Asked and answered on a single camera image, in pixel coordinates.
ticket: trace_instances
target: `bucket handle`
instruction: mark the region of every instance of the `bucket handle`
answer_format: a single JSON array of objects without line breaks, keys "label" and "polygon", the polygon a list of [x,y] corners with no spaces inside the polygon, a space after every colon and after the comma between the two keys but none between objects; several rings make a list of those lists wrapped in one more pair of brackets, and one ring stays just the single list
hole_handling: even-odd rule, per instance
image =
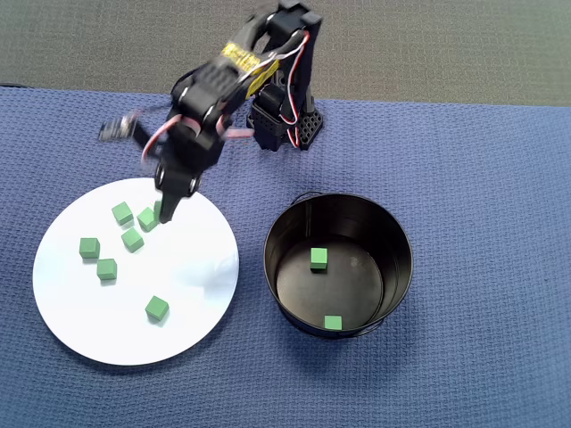
[{"label": "bucket handle", "polygon": [[369,333],[373,333],[378,327],[380,327],[383,323],[385,322],[385,319],[381,319],[378,323],[371,325],[368,328],[364,328],[363,330],[361,330],[360,332],[354,334],[351,337],[359,337],[359,336],[364,336],[365,334],[369,334]]},{"label": "bucket handle", "polygon": [[290,206],[291,206],[291,205],[294,205],[296,202],[298,202],[298,201],[299,201],[301,198],[303,198],[304,196],[307,196],[308,194],[312,194],[312,193],[314,193],[314,194],[323,194],[323,192],[317,192],[317,191],[315,191],[315,190],[309,190],[308,192],[304,192],[304,193],[300,194],[299,196],[297,196],[297,197],[292,201],[292,203],[290,203]]}]

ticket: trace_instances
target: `green cube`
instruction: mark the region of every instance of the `green cube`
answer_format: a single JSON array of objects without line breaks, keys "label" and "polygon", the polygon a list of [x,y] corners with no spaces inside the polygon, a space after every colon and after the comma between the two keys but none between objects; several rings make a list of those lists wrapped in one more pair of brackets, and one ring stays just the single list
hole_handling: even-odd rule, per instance
[{"label": "green cube", "polygon": [[157,318],[159,321],[165,316],[169,310],[169,303],[163,299],[159,299],[157,296],[153,296],[149,304],[146,305],[146,313],[153,318]]},{"label": "green cube", "polygon": [[154,219],[157,223],[160,222],[159,216],[161,215],[161,205],[162,201],[155,201],[154,202]]},{"label": "green cube", "polygon": [[150,208],[145,208],[143,212],[137,216],[137,220],[139,220],[139,225],[146,232],[151,232],[157,226],[154,211]]},{"label": "green cube", "polygon": [[311,270],[327,269],[327,248],[311,249]]},{"label": "green cube", "polygon": [[133,219],[131,208],[129,208],[125,202],[122,202],[116,207],[113,207],[112,212],[113,216],[117,220],[117,223],[120,224],[120,226],[123,226],[125,223]]},{"label": "green cube", "polygon": [[79,240],[79,255],[83,259],[98,259],[101,246],[97,238],[81,238]]},{"label": "green cube", "polygon": [[121,239],[130,252],[137,251],[145,243],[145,241],[143,241],[143,237],[137,232],[137,230],[135,230],[134,227],[131,227],[127,232],[121,235]]},{"label": "green cube", "polygon": [[114,259],[102,259],[97,261],[97,276],[99,279],[117,279],[117,263]]},{"label": "green cube", "polygon": [[341,317],[337,315],[325,315],[325,328],[327,330],[343,330]]}]

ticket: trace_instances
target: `black bucket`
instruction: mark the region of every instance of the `black bucket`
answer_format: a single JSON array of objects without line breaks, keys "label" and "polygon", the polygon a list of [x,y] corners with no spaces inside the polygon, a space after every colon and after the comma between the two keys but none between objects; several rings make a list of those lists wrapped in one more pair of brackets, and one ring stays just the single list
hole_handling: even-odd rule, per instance
[{"label": "black bucket", "polygon": [[[306,333],[340,339],[369,333],[401,303],[412,278],[412,249],[384,208],[328,193],[292,205],[264,246],[269,289],[285,317]],[[310,269],[311,248],[327,248],[327,269]],[[340,330],[325,317],[341,317]]]}]

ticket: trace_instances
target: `yellow label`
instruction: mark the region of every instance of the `yellow label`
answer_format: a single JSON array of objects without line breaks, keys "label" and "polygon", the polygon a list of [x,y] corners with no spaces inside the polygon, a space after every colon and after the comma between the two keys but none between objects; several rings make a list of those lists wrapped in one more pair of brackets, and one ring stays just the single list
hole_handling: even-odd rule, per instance
[{"label": "yellow label", "polygon": [[222,56],[226,56],[245,72],[249,72],[260,63],[260,58],[250,51],[246,51],[236,43],[228,42],[222,49]]},{"label": "yellow label", "polygon": [[248,87],[248,94],[246,95],[246,100],[250,98],[254,92],[256,92],[263,83],[268,80],[272,74],[274,74],[279,67],[279,61],[274,61],[263,73],[261,73]]}]

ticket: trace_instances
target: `white wire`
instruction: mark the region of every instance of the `white wire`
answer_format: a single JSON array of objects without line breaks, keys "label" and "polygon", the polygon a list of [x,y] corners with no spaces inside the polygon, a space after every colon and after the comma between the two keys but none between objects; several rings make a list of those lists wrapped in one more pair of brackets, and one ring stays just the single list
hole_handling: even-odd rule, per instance
[{"label": "white wire", "polygon": [[273,61],[278,61],[278,60],[284,60],[285,58],[288,58],[290,56],[292,56],[293,54],[296,54],[297,52],[300,51],[300,49],[302,49],[302,47],[307,43],[307,41],[305,40],[305,38],[302,40],[302,42],[293,50],[290,51],[288,53],[281,53],[279,55],[274,55],[270,58],[268,58],[266,61],[262,61],[260,62],[258,65],[256,65],[253,69],[251,69],[250,71],[248,71],[246,74],[244,74],[239,80],[238,83],[242,83],[244,82],[247,78],[249,78],[252,73],[254,73],[256,70],[259,70],[262,67],[265,67],[266,65],[268,65],[270,62]]},{"label": "white wire", "polygon": [[294,120],[289,120],[282,114],[280,114],[279,117],[288,125],[295,125],[297,123],[297,120],[299,119],[299,115],[297,114],[297,108],[295,107],[294,103],[294,97],[292,96],[292,80],[294,78],[295,70],[297,69],[297,64],[303,55],[305,44],[308,42],[309,39],[310,39],[309,34],[306,34],[305,38],[302,41],[302,44],[300,45],[300,52],[295,57],[294,64],[292,65],[292,68],[289,70],[289,75],[287,76],[287,99],[289,100],[289,105],[292,108],[292,114],[294,115]]}]

